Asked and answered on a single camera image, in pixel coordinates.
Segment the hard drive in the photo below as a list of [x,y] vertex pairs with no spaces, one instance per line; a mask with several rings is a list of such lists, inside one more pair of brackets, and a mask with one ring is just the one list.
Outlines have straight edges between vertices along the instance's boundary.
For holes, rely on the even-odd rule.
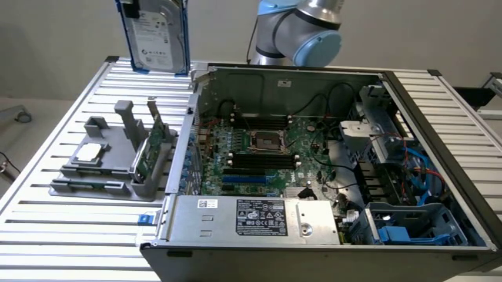
[[187,0],[115,0],[123,19],[132,69],[187,75]]

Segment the white wall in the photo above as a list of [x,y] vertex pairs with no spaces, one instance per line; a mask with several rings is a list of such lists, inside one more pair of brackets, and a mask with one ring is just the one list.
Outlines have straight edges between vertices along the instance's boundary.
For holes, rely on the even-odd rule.
[[[194,60],[245,61],[258,0],[190,0]],[[0,0],[0,96],[74,99],[127,55],[112,0]],[[502,1],[346,0],[334,65],[438,69],[454,85],[502,71]]]

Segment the aluminum workbench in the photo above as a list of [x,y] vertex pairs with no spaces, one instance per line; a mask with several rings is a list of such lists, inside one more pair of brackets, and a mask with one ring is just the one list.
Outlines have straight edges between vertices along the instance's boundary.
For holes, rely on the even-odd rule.
[[[502,214],[500,137],[442,77],[426,70],[393,71],[492,208]],[[90,116],[120,125],[114,105],[131,100],[135,117],[151,127],[146,102],[156,96],[163,120],[179,130],[191,94],[188,78],[159,72],[144,76],[132,72],[128,59],[106,61],[0,200],[0,281],[159,281],[136,247],[138,233],[148,238],[155,228],[140,229],[136,222],[139,214],[160,209],[166,178],[154,202],[55,197],[48,184],[84,137]],[[502,268],[451,279],[501,280]]]

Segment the gray 3d-printed holder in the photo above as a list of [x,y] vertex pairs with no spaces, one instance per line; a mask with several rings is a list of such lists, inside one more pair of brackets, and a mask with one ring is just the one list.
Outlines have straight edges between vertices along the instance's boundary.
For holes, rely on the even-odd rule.
[[[142,120],[134,118],[132,106],[131,101],[119,101],[115,105],[115,112],[123,118],[124,127],[108,126],[103,117],[90,117],[84,124],[87,136],[68,163],[60,169],[62,177],[51,182],[51,195],[134,201],[155,200],[176,131],[170,130],[166,125],[166,138],[160,144],[154,171],[139,183],[130,168],[142,154],[138,149],[148,140],[148,132]],[[79,152],[90,144],[99,144],[100,150],[90,159],[82,160]]]

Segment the power supply label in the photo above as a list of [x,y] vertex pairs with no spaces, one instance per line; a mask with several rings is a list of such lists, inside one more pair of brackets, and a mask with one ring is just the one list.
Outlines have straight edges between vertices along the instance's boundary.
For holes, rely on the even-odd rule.
[[237,200],[235,232],[241,236],[287,236],[285,201]]

